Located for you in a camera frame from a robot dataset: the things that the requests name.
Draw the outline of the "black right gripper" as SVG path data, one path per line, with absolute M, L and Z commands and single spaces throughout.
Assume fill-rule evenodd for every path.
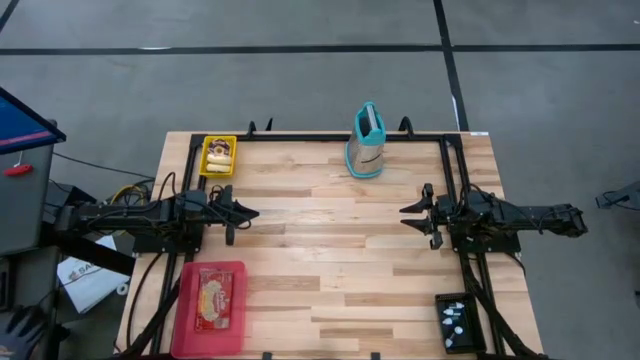
M 425 183 L 422 190 L 423 197 L 415 204 L 399 210 L 400 213 L 422 213 L 427 211 L 424 219 L 402 219 L 401 223 L 410 226 L 423 234 L 431 236 L 430 248 L 438 250 L 443 245 L 440 226 L 448 226 L 460 213 L 462 203 L 452 202 L 448 195 L 434 196 L 431 183 Z

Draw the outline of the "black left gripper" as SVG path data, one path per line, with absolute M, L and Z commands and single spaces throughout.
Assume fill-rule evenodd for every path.
M 207 224 L 220 224 L 225 227 L 225 244 L 233 246 L 235 243 L 235 226 L 251 226 L 254 216 L 260 213 L 251 208 L 241 205 L 237 200 L 233 202 L 233 210 L 240 215 L 233 216 L 232 210 L 232 187 L 227 185 L 222 187 L 215 185 L 210 193 L 204 190 L 193 190 L 190 204 L 200 207 L 204 222 Z

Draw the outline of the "red snack packet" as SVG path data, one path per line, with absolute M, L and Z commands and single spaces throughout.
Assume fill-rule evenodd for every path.
M 201 269 L 195 315 L 197 332 L 228 329 L 231 324 L 231 305 L 234 275 L 222 269 Z

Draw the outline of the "yellow plastic basket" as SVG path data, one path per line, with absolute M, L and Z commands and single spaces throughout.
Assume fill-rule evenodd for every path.
M 227 142 L 229 142 L 231 144 L 231 151 L 230 154 L 228 156 L 231 156 L 233 158 L 233 162 L 230 165 L 231 166 L 231 171 L 229 173 L 212 173 L 212 172 L 207 172 L 206 171 L 206 165 L 208 164 L 206 158 L 208 154 L 212 154 L 208 151 L 208 147 L 209 144 L 212 140 L 214 139 L 224 139 Z M 205 176 L 208 178 L 226 178 L 226 177 L 231 177 L 234 173 L 234 168 L 235 168 L 235 159 L 236 159 L 236 155 L 237 155 L 237 137 L 236 136 L 230 136 L 230 135 L 210 135 L 210 136 L 206 136 L 202 142 L 202 151 L 201 151 L 201 156 L 200 156 L 200 164 L 199 164 L 199 174 L 201 176 Z

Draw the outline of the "teal metal box grater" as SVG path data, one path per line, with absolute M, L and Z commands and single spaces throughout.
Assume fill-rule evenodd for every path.
M 382 173 L 386 127 L 373 102 L 366 102 L 356 113 L 345 162 L 354 178 L 374 178 Z

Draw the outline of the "red plastic tray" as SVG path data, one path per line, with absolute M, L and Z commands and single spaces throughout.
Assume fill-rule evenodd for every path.
M 201 269 L 222 269 L 234 275 L 231 324 L 212 332 L 195 330 L 195 315 Z M 214 359 L 242 352 L 245 337 L 247 273 L 241 261 L 188 263 L 180 280 L 171 355 L 179 360 Z

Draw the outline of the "black diagonal beam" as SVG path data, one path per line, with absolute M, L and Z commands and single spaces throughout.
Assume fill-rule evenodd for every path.
M 67 256 L 122 275 L 130 276 L 134 270 L 135 259 L 133 257 L 79 235 L 57 232 L 51 224 L 43 223 L 41 225 L 39 244 L 41 246 L 55 246 Z

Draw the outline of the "white printed cardboard box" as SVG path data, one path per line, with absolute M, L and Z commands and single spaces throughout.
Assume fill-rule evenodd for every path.
M 101 268 L 71 256 L 64 256 L 57 266 L 57 276 L 75 310 L 84 314 L 94 308 L 131 276 Z

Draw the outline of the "black box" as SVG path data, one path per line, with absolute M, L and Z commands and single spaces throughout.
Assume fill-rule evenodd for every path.
M 53 224 L 56 216 L 65 206 L 96 202 L 97 200 L 94 197 L 76 186 L 59 184 L 49 180 L 43 204 L 42 222 Z

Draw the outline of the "dark grey stand foot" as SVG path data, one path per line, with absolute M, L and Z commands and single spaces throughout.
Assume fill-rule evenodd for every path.
M 598 208 L 607 209 L 612 206 L 626 210 L 640 211 L 640 181 L 623 188 L 605 191 L 595 198 Z

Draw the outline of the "blue monitor screen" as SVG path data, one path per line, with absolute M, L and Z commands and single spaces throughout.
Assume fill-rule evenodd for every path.
M 55 121 L 44 119 L 0 87 L 0 155 L 65 142 Z

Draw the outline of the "person's hand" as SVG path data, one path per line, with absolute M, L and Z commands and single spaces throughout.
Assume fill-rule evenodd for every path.
M 0 314 L 0 360 L 30 360 L 47 327 L 39 306 Z

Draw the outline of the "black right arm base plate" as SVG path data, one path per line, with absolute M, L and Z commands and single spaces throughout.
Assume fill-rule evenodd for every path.
M 452 247 L 456 251 L 467 253 L 519 253 L 521 245 L 516 235 L 498 234 L 496 236 L 466 236 L 453 234 Z

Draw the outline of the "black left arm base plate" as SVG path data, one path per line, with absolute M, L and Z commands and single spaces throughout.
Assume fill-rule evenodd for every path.
M 201 247 L 201 237 L 192 236 L 150 236 L 139 235 L 135 237 L 133 252 L 142 253 L 169 253 L 184 254 L 197 252 Z

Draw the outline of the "black metal table frame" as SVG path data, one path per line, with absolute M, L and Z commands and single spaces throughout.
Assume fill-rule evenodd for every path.
M 503 191 L 489 136 L 419 132 L 384 148 L 383 173 L 347 171 L 348 133 L 260 131 L 238 145 L 229 179 L 258 212 L 227 245 L 208 227 L 198 262 L 240 261 L 248 272 L 242 357 L 256 359 L 442 359 L 434 298 L 463 290 L 450 244 L 434 250 L 406 225 L 424 184 L 437 193 L 463 175 Z

